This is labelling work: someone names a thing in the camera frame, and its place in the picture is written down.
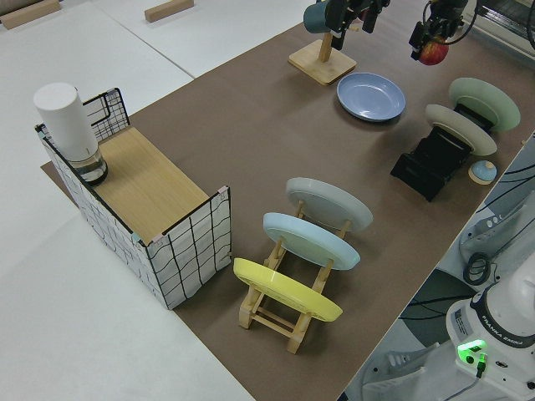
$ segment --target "small blue bowl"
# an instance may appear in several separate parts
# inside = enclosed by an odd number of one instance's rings
[[[497,169],[492,162],[487,160],[479,160],[470,166],[468,175],[477,184],[488,185],[496,178]]]

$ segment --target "green light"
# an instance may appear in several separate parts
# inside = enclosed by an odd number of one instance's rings
[[[487,343],[485,343],[483,340],[474,340],[457,346],[457,352],[459,353],[459,358],[461,361],[467,362],[466,358],[470,357],[471,353],[476,353],[477,351],[481,351],[486,347]]]

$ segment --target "yellow plate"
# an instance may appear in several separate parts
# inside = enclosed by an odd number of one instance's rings
[[[268,297],[318,320],[332,322],[342,314],[338,305],[312,288],[253,261],[234,259],[234,274]]]

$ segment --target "white cylinder container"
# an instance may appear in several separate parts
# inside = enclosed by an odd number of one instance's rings
[[[107,174],[107,165],[78,90],[66,83],[47,84],[35,93],[33,103],[59,153],[90,184],[100,183]]]

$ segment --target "plate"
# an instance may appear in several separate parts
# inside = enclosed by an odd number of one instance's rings
[[[429,124],[442,128],[472,148],[476,156],[492,155],[497,151],[496,142],[483,129],[468,118],[438,104],[425,107],[425,117]]]
[[[376,74],[346,75],[338,83],[336,93],[344,109],[366,121],[393,119],[405,108],[405,96],[401,89]]]
[[[303,213],[327,227],[341,230],[347,220],[347,231],[361,231],[374,220],[368,207],[337,186],[312,178],[296,177],[286,183],[286,196],[296,207],[303,201]]]
[[[462,104],[493,123],[491,131],[507,131],[520,123],[520,110],[496,86],[475,78],[458,78],[450,85],[453,104]]]
[[[319,266],[333,261],[334,270],[352,269],[360,261],[359,253],[346,241],[315,224],[282,213],[264,215],[264,231],[294,255]]]
[[[312,288],[253,261],[234,259],[234,274],[268,297],[324,322],[332,322],[342,309]]]

